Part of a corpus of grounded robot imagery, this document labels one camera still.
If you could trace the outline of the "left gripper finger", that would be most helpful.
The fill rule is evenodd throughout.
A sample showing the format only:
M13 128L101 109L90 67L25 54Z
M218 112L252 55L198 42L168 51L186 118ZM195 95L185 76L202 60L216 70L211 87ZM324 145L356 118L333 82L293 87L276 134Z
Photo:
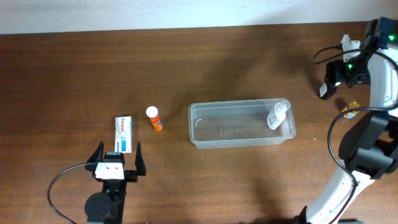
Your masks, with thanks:
M104 153L104 143L101 141L94 151L94 153L89 157L87 163L101 162L103 160Z
M137 176L145 176L146 175L146 165L144 163L144 159L142 156L142 149L141 149L141 143L137 143L137 148L136 148L136 158L135 158L135 167L136 167L136 172Z

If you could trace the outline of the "small jar gold lid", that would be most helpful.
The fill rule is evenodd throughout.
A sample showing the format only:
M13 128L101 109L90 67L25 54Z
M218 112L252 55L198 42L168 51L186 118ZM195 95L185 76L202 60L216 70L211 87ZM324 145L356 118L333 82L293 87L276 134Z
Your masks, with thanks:
M359 108L359 107L360 107L360 104L357 103L357 102L355 102L355 101L353 101L353 102L351 102L351 103L348 103L348 104L341 110L341 112L344 113L345 111L352 110L352 109ZM352 112L349 112L349 113L345 113L343 116L344 116L345 118L351 119L351 118L354 118L358 113L359 113L359 111L352 111Z

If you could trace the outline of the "white Panadol box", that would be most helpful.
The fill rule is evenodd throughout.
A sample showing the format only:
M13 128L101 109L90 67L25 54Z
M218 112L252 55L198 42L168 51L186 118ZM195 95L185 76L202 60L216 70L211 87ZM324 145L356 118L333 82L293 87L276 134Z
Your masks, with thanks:
M114 151L132 153L132 117L116 117L115 129Z

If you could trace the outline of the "orange tube white cap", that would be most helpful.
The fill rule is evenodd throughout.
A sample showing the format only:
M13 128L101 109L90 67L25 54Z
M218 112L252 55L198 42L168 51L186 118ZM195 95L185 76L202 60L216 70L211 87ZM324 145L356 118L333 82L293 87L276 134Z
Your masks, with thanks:
M156 131L161 131L163 126L160 121L159 110L155 106L149 106L146 109L146 115L150 119L154 129Z

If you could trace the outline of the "white plastic bottle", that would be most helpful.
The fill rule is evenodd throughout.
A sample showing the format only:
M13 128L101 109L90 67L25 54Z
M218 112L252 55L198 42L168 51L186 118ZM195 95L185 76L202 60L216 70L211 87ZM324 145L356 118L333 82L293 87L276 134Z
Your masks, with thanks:
M276 103L273 109L267 115L267 124L271 130L276 130L286 117L286 112L290 109L290 103L283 100Z

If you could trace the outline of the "dark bottle white cap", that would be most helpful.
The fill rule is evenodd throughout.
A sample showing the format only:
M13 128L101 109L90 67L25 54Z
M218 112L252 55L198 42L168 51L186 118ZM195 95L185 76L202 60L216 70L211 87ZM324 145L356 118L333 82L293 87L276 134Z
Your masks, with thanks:
M328 100L331 95L333 94L333 88L324 83L320 88L319 88L319 97L322 100Z

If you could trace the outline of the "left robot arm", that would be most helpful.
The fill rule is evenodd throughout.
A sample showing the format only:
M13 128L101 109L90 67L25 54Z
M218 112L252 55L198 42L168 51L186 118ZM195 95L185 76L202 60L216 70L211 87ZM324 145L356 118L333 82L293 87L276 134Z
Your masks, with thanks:
M141 144L137 143L135 169L124 168L124 154L104 152L101 142L87 160L85 169L92 172L93 178L103 184L102 190L91 195L85 202L88 223L122 223L126 187L137 182L139 176L146 175L146 166L142 156Z

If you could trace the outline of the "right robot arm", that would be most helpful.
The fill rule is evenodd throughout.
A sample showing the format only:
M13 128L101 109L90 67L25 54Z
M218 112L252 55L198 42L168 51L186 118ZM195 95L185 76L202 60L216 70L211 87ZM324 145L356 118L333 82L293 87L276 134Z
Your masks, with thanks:
M293 219L294 223L339 223L353 200L384 174L397 169L397 20L380 17L368 22L364 39L345 35L337 55L326 58L319 97L329 99L341 83L369 84L369 106L354 108L365 115L343 136L338 154L327 146L338 168L323 192Z

